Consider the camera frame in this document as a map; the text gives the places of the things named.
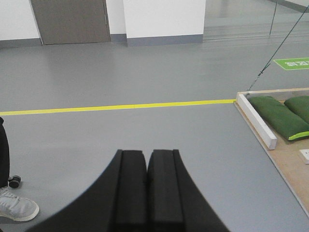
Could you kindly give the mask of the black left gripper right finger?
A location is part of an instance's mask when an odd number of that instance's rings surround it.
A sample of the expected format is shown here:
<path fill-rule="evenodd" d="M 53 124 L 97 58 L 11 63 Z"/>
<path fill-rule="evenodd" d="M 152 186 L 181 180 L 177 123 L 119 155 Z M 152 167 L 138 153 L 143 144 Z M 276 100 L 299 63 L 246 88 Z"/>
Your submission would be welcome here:
<path fill-rule="evenodd" d="M 229 230 L 195 185 L 178 150 L 154 150 L 147 178 L 149 231 Z"/>

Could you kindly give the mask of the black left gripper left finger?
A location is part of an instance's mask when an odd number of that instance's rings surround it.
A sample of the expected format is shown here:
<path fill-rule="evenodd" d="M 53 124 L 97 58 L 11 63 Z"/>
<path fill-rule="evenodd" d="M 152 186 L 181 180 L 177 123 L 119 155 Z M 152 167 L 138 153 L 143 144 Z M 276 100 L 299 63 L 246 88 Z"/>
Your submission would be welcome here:
<path fill-rule="evenodd" d="M 117 150 L 97 180 L 76 200 L 30 232 L 145 232 L 146 163 L 142 151 Z"/>

